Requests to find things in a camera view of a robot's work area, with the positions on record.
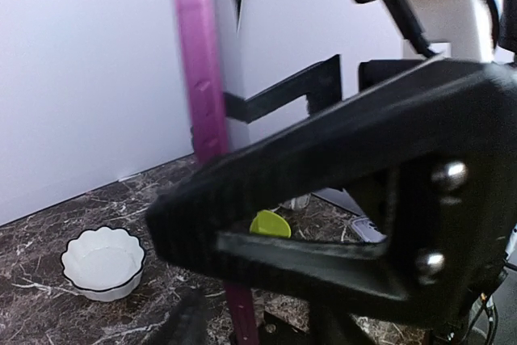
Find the purple smartphone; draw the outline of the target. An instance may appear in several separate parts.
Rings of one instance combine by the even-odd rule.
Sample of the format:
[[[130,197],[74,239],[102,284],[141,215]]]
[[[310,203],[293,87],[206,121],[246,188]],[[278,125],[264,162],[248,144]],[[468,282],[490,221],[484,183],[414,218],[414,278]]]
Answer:
[[[245,124],[226,116],[225,93],[245,94],[237,0],[174,0],[191,143],[205,164],[250,141]]]

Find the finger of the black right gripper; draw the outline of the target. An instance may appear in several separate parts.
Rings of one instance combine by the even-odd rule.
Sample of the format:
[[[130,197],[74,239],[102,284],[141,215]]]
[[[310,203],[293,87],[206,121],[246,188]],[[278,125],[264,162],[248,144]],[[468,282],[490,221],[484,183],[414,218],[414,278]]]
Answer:
[[[319,61],[248,99],[229,92],[224,96],[226,116],[243,123],[252,123],[300,97],[306,98],[312,116],[342,100],[340,56]]]

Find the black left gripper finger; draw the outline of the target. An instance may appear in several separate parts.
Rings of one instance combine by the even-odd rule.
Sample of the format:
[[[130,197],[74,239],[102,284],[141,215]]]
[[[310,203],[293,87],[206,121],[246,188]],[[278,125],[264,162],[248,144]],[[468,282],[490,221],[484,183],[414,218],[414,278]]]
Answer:
[[[173,309],[169,317],[142,344],[206,344],[208,333],[207,301],[204,292],[192,289]]]

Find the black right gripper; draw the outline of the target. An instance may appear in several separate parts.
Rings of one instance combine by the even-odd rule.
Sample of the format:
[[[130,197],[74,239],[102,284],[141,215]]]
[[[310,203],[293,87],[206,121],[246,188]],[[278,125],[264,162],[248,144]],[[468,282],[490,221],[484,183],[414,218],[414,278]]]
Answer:
[[[236,234],[234,223],[325,187],[346,190],[378,243]],[[516,221],[516,72],[421,64],[161,194],[159,258],[369,317],[443,321],[493,284]]]

